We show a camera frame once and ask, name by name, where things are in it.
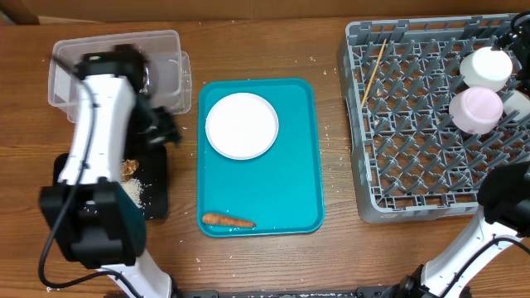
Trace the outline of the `wooden chopstick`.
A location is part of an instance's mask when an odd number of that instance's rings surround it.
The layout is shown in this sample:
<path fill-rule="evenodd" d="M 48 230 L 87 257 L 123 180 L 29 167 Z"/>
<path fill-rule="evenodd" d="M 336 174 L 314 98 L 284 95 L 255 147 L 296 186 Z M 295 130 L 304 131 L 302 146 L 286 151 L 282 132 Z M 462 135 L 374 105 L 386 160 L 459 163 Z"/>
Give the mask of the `wooden chopstick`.
<path fill-rule="evenodd" d="M 375 78 L 375 75 L 377 74 L 377 70 L 378 70 L 380 61 L 382 59 L 382 56 L 383 56 L 384 49 L 385 49 L 386 45 L 387 45 L 387 39 L 384 39 L 383 40 L 383 44 L 381 45 L 381 48 L 379 50 L 378 57 L 377 57 L 377 59 L 376 59 L 376 61 L 374 63 L 374 68 L 373 68 L 372 74 L 370 75 L 368 84 L 366 85 L 364 96 L 363 96 L 363 99 L 361 101 L 361 109 L 364 107 L 364 105 L 365 105 L 365 103 L 366 103 L 366 101 L 368 99 L 369 91 L 371 89 L 371 86 L 372 86 L 373 80 Z"/>

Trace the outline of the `white cup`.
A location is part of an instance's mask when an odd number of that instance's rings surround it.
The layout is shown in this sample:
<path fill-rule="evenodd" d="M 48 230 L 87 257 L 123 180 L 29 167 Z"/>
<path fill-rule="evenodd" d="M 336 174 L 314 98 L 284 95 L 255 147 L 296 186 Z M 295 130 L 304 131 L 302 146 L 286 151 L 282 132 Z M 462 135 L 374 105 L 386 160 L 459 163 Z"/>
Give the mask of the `white cup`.
<path fill-rule="evenodd" d="M 503 102 L 503 110 L 506 115 L 509 115 L 514 111 L 518 111 L 518 114 L 513 118 L 513 120 L 519 121 L 530 113 L 529 97 L 520 91 L 514 90 L 511 96 Z"/>

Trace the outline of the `large white plate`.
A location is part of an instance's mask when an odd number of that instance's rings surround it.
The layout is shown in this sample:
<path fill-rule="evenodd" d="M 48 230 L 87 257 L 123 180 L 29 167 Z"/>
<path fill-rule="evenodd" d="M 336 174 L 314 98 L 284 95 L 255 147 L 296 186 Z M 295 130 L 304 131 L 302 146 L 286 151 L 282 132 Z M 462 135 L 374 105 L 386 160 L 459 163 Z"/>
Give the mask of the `large white plate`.
<path fill-rule="evenodd" d="M 230 94 L 208 112 L 205 133 L 221 156 L 250 160 L 272 147 L 279 133 L 279 117 L 274 107 L 259 95 Z"/>

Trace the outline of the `carrot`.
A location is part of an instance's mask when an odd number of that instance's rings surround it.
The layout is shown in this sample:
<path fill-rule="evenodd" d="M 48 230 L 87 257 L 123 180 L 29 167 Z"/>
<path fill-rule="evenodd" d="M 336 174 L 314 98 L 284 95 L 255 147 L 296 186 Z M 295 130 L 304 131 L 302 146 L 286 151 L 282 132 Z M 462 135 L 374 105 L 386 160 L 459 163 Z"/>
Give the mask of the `carrot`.
<path fill-rule="evenodd" d="M 225 226 L 235 228 L 255 228 L 257 225 L 245 219 L 237 219 L 222 214 L 207 213 L 202 216 L 204 224 L 212 226 Z"/>

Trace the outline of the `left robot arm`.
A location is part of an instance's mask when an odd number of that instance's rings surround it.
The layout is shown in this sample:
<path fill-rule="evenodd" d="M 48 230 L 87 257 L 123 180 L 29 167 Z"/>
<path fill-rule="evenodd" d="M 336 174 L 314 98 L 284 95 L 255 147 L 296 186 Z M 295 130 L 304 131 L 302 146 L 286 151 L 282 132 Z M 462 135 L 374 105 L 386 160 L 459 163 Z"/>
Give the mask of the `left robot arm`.
<path fill-rule="evenodd" d="M 180 296 L 149 254 L 144 215 L 122 187 L 128 145 L 159 153 L 181 138 L 171 114 L 150 103 L 148 59 L 131 44 L 87 53 L 76 65 L 51 59 L 83 90 L 65 166 L 39 197 L 51 229 L 37 268 L 41 283 L 62 289 L 107 276 L 128 297 Z"/>

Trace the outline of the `brown food scrap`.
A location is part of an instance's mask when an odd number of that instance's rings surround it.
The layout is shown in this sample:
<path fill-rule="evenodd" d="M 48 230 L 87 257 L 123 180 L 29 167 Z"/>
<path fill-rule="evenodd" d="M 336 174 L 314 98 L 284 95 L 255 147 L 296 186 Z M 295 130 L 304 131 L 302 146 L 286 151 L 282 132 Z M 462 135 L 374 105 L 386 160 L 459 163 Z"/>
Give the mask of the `brown food scrap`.
<path fill-rule="evenodd" d="M 122 182 L 129 181 L 133 177 L 138 167 L 139 167 L 139 161 L 137 160 L 127 159 L 123 161 L 121 164 Z"/>

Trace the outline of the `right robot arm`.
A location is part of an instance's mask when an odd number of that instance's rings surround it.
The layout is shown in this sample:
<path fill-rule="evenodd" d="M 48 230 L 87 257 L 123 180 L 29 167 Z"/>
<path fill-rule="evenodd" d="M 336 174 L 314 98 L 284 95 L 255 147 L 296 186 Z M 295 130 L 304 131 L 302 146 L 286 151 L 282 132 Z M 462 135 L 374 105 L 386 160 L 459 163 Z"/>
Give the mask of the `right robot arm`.
<path fill-rule="evenodd" d="M 513 68 L 508 55 L 494 46 L 483 46 L 467 55 L 460 64 L 464 75 L 478 82 L 470 83 L 470 91 L 456 96 L 450 104 L 450 115 L 456 126 L 475 137 L 493 131 L 499 121 L 502 104 L 493 92 L 505 84 Z M 381 293 L 382 297 L 463 297 L 469 294 L 469 281 L 504 247 L 499 241 L 519 244 L 516 230 L 501 223 L 487 223 L 480 206 L 469 225 L 450 246 L 434 260 L 406 276 L 400 284 Z"/>

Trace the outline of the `pink white bowl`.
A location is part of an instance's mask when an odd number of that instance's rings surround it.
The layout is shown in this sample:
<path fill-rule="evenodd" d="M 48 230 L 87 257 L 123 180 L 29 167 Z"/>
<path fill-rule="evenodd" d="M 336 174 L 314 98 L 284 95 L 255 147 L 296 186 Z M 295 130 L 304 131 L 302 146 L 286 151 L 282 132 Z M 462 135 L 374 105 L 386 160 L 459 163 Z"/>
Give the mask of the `pink white bowl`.
<path fill-rule="evenodd" d="M 451 101 L 449 114 L 463 132 L 483 135 L 491 132 L 504 112 L 501 98 L 491 89 L 472 87 Z"/>

